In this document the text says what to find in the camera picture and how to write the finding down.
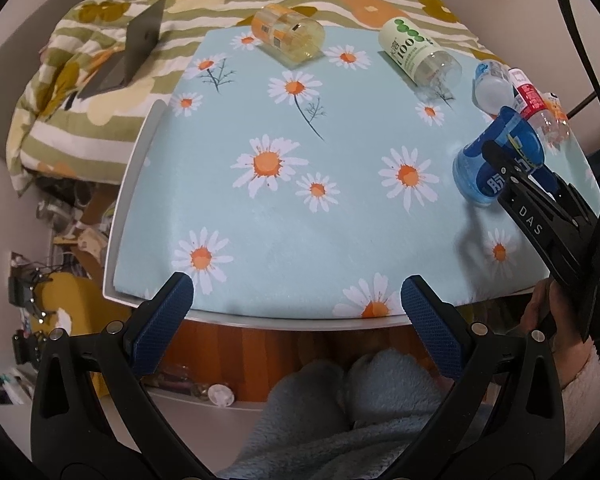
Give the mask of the person right hand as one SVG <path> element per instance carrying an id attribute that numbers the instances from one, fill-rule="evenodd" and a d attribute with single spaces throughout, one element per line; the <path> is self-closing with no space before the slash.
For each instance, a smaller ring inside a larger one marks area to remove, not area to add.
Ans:
<path id="1" fill-rule="evenodd" d="M 566 388 L 578 376 L 590 357 L 593 341 L 584 341 L 574 326 L 568 301 L 559 285 L 552 279 L 539 281 L 533 289 L 531 299 L 520 320 L 524 333 L 532 332 L 539 326 L 541 313 L 550 312 L 556 325 L 553 337 L 553 356 L 560 381 Z"/>

